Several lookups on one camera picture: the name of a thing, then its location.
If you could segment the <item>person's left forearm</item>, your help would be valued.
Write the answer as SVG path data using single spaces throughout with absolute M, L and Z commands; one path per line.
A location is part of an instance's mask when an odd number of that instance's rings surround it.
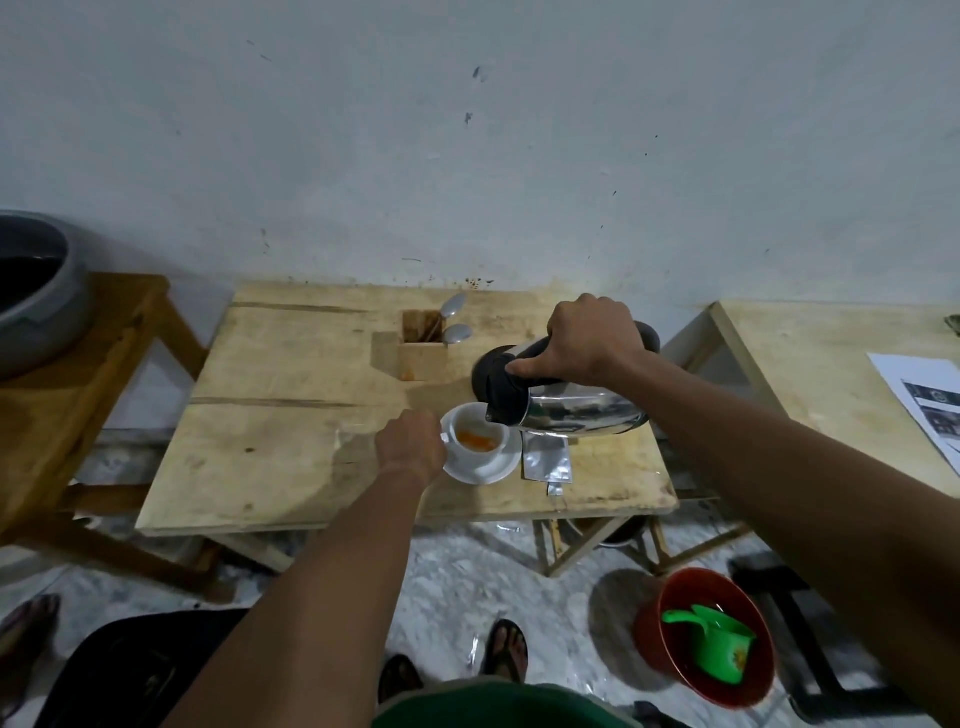
M 162 728 L 370 728 L 414 522 L 440 469 L 379 467 L 248 611 Z

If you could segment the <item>steel kettle with black handle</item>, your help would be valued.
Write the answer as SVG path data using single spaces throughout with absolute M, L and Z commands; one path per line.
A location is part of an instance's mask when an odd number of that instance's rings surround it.
M 515 345 L 515 358 L 540 354 L 548 336 Z M 486 404 L 486 419 L 520 431 L 565 438 L 609 436 L 637 430 L 650 418 L 626 397 L 601 387 L 566 381 L 535 381 L 516 377 L 522 394 L 508 404 Z

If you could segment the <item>red plastic bucket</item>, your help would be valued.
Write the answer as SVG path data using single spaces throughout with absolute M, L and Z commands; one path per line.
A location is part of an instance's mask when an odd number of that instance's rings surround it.
M 749 648 L 737 659 L 743 667 L 738 684 L 719 680 L 698 665 L 694 636 L 704 633 L 700 626 L 689 620 L 664 620 L 668 612 L 694 612 L 696 607 L 723 613 L 754 635 Z M 777 660 L 767 623 L 747 593 L 719 572 L 687 567 L 661 579 L 653 600 L 636 615 L 632 638 L 650 668 L 718 707 L 732 711 L 754 708 L 773 689 Z

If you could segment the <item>grey metal pot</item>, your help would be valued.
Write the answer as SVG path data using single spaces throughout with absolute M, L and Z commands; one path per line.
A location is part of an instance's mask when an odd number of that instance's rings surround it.
M 75 230 L 0 210 L 0 382 L 61 355 L 89 328 L 93 289 Z

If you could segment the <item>black bag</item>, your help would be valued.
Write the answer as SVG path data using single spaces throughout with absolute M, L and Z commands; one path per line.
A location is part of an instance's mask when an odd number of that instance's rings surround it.
M 66 661 L 33 728 L 161 728 L 247 609 L 128 617 Z

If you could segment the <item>green plastic dipper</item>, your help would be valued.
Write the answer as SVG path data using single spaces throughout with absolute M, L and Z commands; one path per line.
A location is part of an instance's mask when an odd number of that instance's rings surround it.
M 757 634 L 729 614 L 701 604 L 661 615 L 665 625 L 692 625 L 692 659 L 706 675 L 731 686 L 740 685 Z

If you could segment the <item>person's sandalled foot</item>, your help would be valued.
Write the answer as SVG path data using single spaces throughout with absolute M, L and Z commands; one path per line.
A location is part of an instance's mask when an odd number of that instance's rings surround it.
M 381 669 L 377 686 L 377 704 L 382 706 L 393 698 L 422 690 L 425 686 L 414 662 L 404 654 L 394 654 Z
M 487 637 L 479 674 L 522 685 L 528 668 L 529 648 L 522 628 L 509 618 L 499 618 Z

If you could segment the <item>printed paper sheet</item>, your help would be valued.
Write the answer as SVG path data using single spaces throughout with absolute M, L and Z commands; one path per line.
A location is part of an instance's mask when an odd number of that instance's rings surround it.
M 868 358 L 960 477 L 960 368 L 948 359 L 879 353 Z

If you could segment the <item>wide wooden table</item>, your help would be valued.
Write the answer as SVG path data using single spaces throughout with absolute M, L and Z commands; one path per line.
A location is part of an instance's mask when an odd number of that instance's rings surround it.
M 455 318 L 473 329 L 438 380 L 402 380 L 402 312 L 437 310 L 455 291 L 268 282 L 240 286 L 175 428 L 136 528 L 259 546 L 254 534 L 325 528 L 374 479 L 374 435 L 408 408 L 439 416 L 474 400 L 474 362 L 546 334 L 563 289 L 470 290 Z M 521 468 L 474 486 L 445 472 L 416 523 L 597 518 L 590 536 L 679 505 L 651 425 L 571 446 L 561 496 Z

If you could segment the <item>person's right sandalled foot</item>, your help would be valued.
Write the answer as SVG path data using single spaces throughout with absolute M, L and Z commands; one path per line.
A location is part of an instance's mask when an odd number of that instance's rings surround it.
M 529 648 L 522 628 L 509 618 L 499 618 L 487 637 L 479 674 L 522 685 L 528 668 Z

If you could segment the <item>black kettle base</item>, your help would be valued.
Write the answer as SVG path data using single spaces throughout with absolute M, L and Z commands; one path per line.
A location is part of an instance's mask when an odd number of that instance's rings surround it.
M 471 388 L 477 401 L 486 405 L 506 402 L 508 405 L 522 396 L 522 387 L 507 370 L 507 365 L 516 358 L 515 345 L 498 346 L 473 365 Z

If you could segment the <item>dark brown wooden table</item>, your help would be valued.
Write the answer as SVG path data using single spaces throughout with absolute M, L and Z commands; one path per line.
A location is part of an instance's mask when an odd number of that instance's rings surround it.
M 81 524 L 76 516 L 138 512 L 151 485 L 71 485 L 124 389 L 159 340 L 192 380 L 208 351 L 159 274 L 92 273 L 94 316 L 77 344 L 38 370 L 0 382 L 0 548 L 135 577 L 215 604 L 234 599 L 205 540 L 187 565 Z

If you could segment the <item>silver foil sachet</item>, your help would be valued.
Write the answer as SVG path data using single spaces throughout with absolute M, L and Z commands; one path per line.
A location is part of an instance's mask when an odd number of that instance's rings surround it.
M 547 497 L 561 498 L 573 481 L 570 442 L 567 438 L 524 431 L 522 478 L 544 485 Z

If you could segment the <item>person's left hand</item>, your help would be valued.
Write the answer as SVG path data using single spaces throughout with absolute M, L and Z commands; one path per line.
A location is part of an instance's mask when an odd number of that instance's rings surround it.
M 422 494 L 438 479 L 443 468 L 423 468 L 415 458 L 415 410 L 427 409 L 406 409 L 375 435 L 376 481 L 399 483 Z

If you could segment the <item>person's right hand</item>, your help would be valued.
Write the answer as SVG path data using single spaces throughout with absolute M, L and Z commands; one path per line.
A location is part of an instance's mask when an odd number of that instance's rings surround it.
M 642 363 L 646 347 L 626 304 L 582 294 L 560 302 L 548 321 L 546 348 L 561 365 L 561 381 L 615 390 Z

